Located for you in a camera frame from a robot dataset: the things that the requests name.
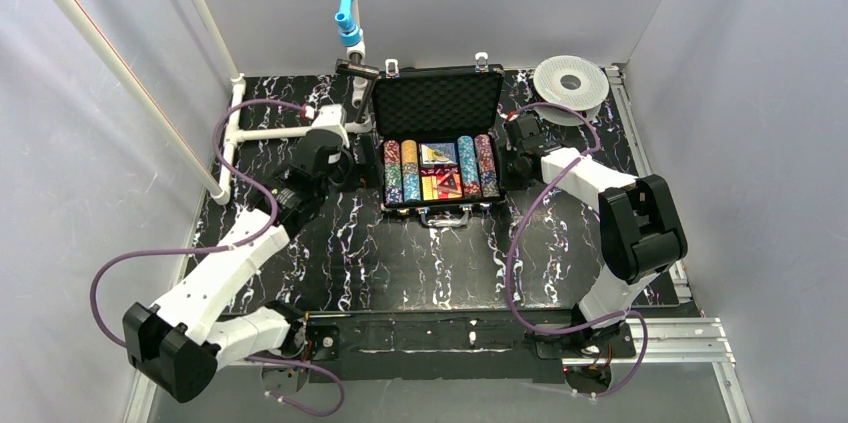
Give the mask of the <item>triangular red black token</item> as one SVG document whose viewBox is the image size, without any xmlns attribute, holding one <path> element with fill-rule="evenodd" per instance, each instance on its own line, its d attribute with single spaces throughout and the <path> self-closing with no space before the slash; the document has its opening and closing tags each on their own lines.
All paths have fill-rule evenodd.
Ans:
<svg viewBox="0 0 848 423">
<path fill-rule="evenodd" d="M 437 175 L 435 188 L 439 199 L 461 198 L 463 195 L 460 175 L 454 171 Z"/>
</svg>

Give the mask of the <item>red yellow card deck box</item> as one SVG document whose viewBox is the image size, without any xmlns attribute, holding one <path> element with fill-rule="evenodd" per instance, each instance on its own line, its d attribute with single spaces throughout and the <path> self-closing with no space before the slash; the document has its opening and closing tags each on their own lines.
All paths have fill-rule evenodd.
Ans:
<svg viewBox="0 0 848 423">
<path fill-rule="evenodd" d="M 422 198 L 424 201 L 443 201 L 451 199 L 439 199 L 436 191 L 436 176 L 421 177 Z"/>
</svg>

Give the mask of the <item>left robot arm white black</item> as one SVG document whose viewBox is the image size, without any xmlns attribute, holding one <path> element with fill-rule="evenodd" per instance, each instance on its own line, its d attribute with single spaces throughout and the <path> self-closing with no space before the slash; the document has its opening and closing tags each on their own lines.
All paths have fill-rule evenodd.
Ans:
<svg viewBox="0 0 848 423">
<path fill-rule="evenodd" d="M 216 373 L 255 354 L 279 352 L 286 364 L 308 346 L 305 313 L 274 301 L 247 315 L 219 319 L 231 299 L 314 219 L 329 197 L 376 181 L 370 136 L 346 142 L 328 129 L 310 129 L 290 158 L 260 178 L 255 194 L 219 244 L 151 305 L 133 304 L 122 325 L 129 362 L 179 403 Z"/>
</svg>

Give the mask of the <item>blue card deck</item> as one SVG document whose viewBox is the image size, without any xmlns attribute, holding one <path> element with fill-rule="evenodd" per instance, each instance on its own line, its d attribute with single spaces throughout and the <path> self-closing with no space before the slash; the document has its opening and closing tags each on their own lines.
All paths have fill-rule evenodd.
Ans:
<svg viewBox="0 0 848 423">
<path fill-rule="evenodd" d="M 451 142 L 420 143 L 420 163 L 424 167 L 458 164 L 456 144 Z"/>
</svg>

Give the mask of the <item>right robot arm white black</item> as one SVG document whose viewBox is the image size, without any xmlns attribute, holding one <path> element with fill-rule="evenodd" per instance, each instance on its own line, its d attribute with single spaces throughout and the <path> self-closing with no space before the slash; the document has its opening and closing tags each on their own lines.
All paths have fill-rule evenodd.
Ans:
<svg viewBox="0 0 848 423">
<path fill-rule="evenodd" d="M 511 113 L 505 129 L 515 152 L 511 171 L 544 186 L 536 204 L 559 189 L 598 215 L 604 262 L 595 283 L 572 309 L 569 326 L 546 328 L 526 319 L 521 324 L 557 336 L 599 333 L 619 325 L 630 316 L 638 294 L 688 253 L 668 182 L 656 174 L 637 178 L 595 161 L 598 143 L 579 151 L 547 140 L 528 108 Z"/>
</svg>

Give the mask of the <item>black poker chip case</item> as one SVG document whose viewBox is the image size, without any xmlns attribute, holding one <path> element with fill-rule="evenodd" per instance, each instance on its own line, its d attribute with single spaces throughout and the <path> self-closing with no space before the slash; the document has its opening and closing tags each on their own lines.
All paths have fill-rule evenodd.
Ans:
<svg viewBox="0 0 848 423">
<path fill-rule="evenodd" d="M 401 67 L 398 60 L 389 58 L 377 79 L 371 102 L 376 132 L 381 137 L 380 155 L 383 164 L 386 140 L 400 144 L 414 140 L 418 144 L 421 200 L 388 205 L 385 201 L 385 180 L 382 185 L 382 207 L 396 216 L 418 216 L 422 225 L 430 228 L 456 228 L 467 225 L 476 209 L 487 209 L 503 201 L 499 151 L 494 142 L 494 126 L 498 104 L 505 80 L 502 65 L 491 62 L 487 52 L 478 52 L 470 65 L 414 68 Z M 419 144 L 451 142 L 460 136 L 487 134 L 494 150 L 500 196 L 496 198 L 467 198 L 443 201 L 424 201 L 422 198 Z"/>
</svg>

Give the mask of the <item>clear dealer button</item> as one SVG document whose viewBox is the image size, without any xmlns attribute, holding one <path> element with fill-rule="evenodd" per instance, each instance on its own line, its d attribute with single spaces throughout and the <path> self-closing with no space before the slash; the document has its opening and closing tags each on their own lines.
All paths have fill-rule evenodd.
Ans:
<svg viewBox="0 0 848 423">
<path fill-rule="evenodd" d="M 450 164 L 452 159 L 449 153 L 445 153 L 437 148 L 428 148 L 426 161 L 428 164 L 441 165 Z"/>
</svg>

